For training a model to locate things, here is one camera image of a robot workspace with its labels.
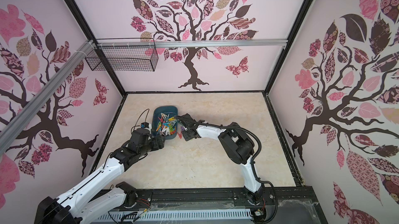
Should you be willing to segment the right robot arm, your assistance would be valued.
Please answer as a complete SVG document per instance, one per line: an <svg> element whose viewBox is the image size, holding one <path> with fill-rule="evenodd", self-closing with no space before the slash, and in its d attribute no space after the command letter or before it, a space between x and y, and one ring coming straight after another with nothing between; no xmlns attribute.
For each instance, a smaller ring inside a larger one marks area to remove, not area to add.
<svg viewBox="0 0 399 224"><path fill-rule="evenodd" d="M210 138L220 141L228 158L240 165L244 179L244 193L252 204L259 204L262 198L262 183L256 176L253 163L255 143L237 123L222 126L198 122L189 114L177 116L176 119L185 127L182 135L186 141L196 138Z"/></svg>

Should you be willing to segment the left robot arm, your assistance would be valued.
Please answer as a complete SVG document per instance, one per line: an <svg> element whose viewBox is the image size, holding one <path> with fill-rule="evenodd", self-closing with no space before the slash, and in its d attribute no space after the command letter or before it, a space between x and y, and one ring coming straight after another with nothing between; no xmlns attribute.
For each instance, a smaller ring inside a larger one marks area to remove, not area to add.
<svg viewBox="0 0 399 224"><path fill-rule="evenodd" d="M112 180L152 151L163 149L165 138L153 136L148 129L132 132L130 140L111 152L105 163L72 189L57 198L45 198L37 208L36 224L90 224L106 212L120 206L134 207L139 200L136 188L126 182L97 196Z"/></svg>

